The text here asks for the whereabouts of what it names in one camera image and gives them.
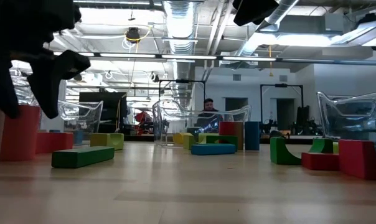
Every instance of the green foam block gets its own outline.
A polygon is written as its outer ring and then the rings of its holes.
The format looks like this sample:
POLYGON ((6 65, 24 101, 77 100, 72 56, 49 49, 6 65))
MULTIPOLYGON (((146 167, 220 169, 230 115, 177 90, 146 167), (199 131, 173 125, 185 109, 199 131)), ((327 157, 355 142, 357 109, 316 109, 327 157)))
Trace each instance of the green foam block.
POLYGON ((288 151, 285 138, 271 138, 271 162, 279 165, 300 165, 301 159, 288 151))
POLYGON ((331 139, 313 139, 310 153, 333 153, 333 141, 331 139))
POLYGON ((114 156, 115 149, 108 146, 61 150, 52 153, 51 166, 54 168, 79 168, 113 159, 114 156))
POLYGON ((238 137, 237 136, 206 136, 206 143, 215 143, 217 141, 225 141, 229 144, 235 145, 238 150, 238 137))

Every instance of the hanging cable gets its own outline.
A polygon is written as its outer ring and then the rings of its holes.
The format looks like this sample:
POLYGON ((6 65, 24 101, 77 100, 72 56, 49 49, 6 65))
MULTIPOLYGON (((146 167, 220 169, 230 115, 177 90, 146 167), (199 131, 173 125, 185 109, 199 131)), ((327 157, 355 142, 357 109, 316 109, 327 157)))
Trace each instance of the hanging cable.
MULTIPOLYGON (((268 51, 270 53, 270 57, 272 57, 272 54, 271 54, 271 46, 268 46, 268 51)), ((273 77, 273 62, 270 62, 270 77, 273 77)))

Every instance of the ceiling light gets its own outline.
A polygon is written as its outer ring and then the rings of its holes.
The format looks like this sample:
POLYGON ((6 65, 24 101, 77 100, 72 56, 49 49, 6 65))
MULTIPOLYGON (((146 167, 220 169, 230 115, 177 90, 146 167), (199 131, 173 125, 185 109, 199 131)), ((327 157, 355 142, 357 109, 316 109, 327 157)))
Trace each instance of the ceiling light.
POLYGON ((94 57, 94 53, 82 52, 82 53, 79 53, 79 54, 81 54, 82 56, 94 57))
POLYGON ((224 56, 223 60, 233 60, 233 61, 247 61, 247 62, 275 62, 275 58, 266 57, 227 57, 224 56))
POLYGON ((215 60, 216 56, 210 55, 162 55, 162 58, 169 59, 199 59, 199 60, 215 60))
POLYGON ((277 44, 300 47, 327 47, 331 44, 331 38, 318 34, 286 34, 278 37, 277 44))
POLYGON ((121 57, 121 58, 154 58, 154 54, 116 54, 116 53, 102 53, 101 57, 121 57))

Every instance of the air duct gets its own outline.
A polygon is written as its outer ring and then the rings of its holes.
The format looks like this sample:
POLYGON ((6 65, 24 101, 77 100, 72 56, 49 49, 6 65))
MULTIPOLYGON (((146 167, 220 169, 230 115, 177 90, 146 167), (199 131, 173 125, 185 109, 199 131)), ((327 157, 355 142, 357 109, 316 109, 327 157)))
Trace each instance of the air duct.
MULTIPOLYGON (((278 25, 288 12, 299 2, 299 0, 279 0, 279 6, 267 17, 256 29, 262 29, 270 25, 278 25)), ((235 56, 249 57, 253 55, 261 44, 264 34, 255 32, 236 52, 235 56)))
MULTIPOLYGON (((189 55, 194 53, 194 43, 186 39, 193 39, 194 24, 197 15, 197 2, 186 1, 164 1, 164 10, 167 14, 166 24, 170 40, 170 49, 172 54, 189 55)), ((173 73, 175 79, 194 79, 194 72, 191 71, 191 63, 173 62, 173 73)), ((179 89, 179 96, 184 95, 183 90, 179 89)), ((192 85, 186 87, 186 95, 190 96, 192 85)), ((182 107, 189 106, 189 99, 179 99, 182 107)))

